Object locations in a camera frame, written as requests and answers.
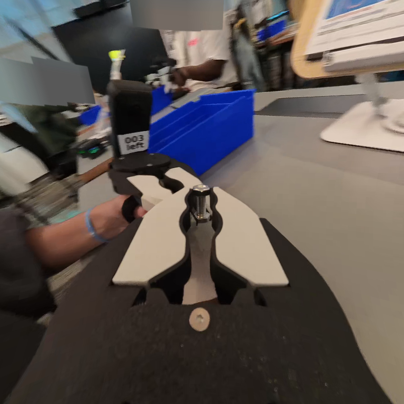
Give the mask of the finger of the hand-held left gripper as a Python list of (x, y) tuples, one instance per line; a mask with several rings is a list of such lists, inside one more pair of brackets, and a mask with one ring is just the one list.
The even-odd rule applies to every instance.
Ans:
[(134, 196), (145, 210), (151, 210), (172, 192), (164, 188), (155, 176), (131, 176), (127, 180), (134, 187)]
[(186, 189), (193, 189), (202, 185), (202, 181), (181, 167), (170, 168), (166, 171), (165, 177), (179, 182)]

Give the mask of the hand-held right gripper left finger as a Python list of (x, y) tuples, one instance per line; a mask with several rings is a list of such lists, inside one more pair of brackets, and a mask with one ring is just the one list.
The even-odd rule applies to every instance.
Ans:
[(185, 187), (155, 205), (139, 227), (113, 276), (114, 286), (162, 289), (169, 299), (184, 298), (191, 275), (190, 203)]

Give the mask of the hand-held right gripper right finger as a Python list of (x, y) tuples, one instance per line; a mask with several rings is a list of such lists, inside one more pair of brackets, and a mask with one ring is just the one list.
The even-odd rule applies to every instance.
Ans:
[(259, 216), (219, 187), (211, 189), (210, 207), (210, 276), (217, 297), (233, 299), (240, 289), (289, 286)]

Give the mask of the silver bolt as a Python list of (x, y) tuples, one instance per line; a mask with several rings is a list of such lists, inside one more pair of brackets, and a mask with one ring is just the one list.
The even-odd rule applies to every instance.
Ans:
[(207, 185), (198, 184), (191, 190), (191, 213), (196, 225), (207, 223), (211, 220), (211, 213), (207, 208), (206, 202), (208, 196), (210, 196), (210, 188)]

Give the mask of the person's left forearm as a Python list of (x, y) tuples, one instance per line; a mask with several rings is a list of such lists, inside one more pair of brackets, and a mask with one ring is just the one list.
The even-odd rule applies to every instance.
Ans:
[(61, 223), (28, 229), (24, 237), (48, 275), (64, 270), (102, 245), (88, 230), (85, 213)]

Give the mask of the grey desk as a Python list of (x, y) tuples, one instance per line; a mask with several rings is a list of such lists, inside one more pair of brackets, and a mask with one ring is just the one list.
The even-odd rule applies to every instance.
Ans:
[(360, 85), (255, 94), (254, 138), (202, 178), (266, 218), (341, 304), (391, 401), (403, 403), (403, 154), (337, 145), (320, 133)]

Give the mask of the person's left hand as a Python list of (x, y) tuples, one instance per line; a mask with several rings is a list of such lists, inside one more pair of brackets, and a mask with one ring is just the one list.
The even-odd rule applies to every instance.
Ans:
[(97, 239), (103, 242), (119, 235), (134, 219), (147, 213), (133, 196), (119, 195), (97, 205), (88, 213), (88, 219)]

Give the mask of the black digital timer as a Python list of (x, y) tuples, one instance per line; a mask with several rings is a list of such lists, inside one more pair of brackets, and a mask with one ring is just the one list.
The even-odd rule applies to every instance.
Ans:
[(104, 154), (109, 142), (103, 139), (86, 139), (77, 146), (77, 154), (82, 158), (95, 159)]

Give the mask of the blue wristband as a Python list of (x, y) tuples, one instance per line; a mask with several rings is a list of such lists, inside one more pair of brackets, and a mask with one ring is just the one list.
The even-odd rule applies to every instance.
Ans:
[(100, 244), (109, 243), (107, 237), (108, 221), (104, 213), (98, 208), (89, 209), (84, 214), (85, 226), (88, 233)]

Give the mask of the black monitor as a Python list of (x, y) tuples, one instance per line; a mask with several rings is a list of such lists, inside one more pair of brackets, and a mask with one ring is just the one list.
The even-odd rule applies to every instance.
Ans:
[(124, 80), (144, 81), (155, 62), (167, 58), (160, 32), (135, 27), (130, 5), (53, 28), (72, 61), (88, 67), (93, 89), (105, 94), (109, 82), (109, 52), (125, 50), (121, 65)]

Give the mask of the denim jacket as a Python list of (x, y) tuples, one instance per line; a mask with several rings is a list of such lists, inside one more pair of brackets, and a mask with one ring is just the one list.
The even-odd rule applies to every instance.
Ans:
[(245, 2), (238, 1), (229, 22), (230, 49), (238, 82), (242, 89), (265, 90), (258, 56), (250, 35)]

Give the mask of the white document stand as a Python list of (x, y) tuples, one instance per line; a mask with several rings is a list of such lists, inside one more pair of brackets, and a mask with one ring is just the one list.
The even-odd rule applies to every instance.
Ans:
[(375, 73), (357, 75), (367, 98), (324, 129), (325, 142), (404, 152), (404, 100), (381, 96)]

